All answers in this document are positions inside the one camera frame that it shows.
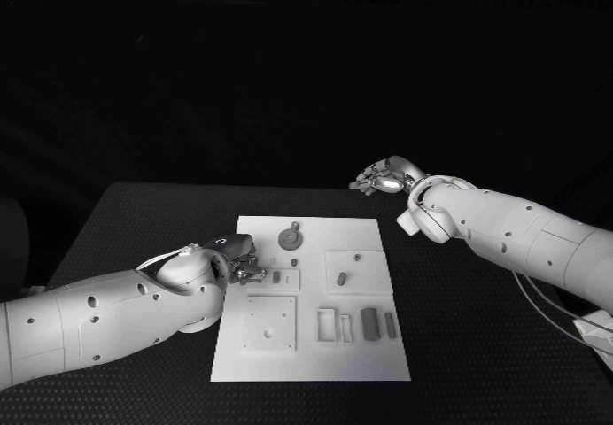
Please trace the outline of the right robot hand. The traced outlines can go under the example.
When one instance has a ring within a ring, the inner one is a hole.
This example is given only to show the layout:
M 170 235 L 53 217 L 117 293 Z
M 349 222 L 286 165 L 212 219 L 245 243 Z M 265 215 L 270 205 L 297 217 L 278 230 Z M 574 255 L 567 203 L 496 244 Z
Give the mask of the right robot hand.
M 349 183 L 349 189 L 359 190 L 365 196 L 371 196 L 376 191 L 410 194 L 415 184 L 427 176 L 408 159 L 391 156 L 363 168 Z

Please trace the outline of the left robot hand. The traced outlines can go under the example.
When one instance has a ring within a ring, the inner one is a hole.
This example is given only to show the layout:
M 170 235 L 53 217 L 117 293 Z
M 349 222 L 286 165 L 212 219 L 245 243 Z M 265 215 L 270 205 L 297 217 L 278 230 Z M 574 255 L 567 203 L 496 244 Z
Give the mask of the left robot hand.
M 258 265 L 251 235 L 219 236 L 203 244 L 203 249 L 211 251 L 213 275 L 219 282 L 247 285 L 262 280 L 267 272 Z

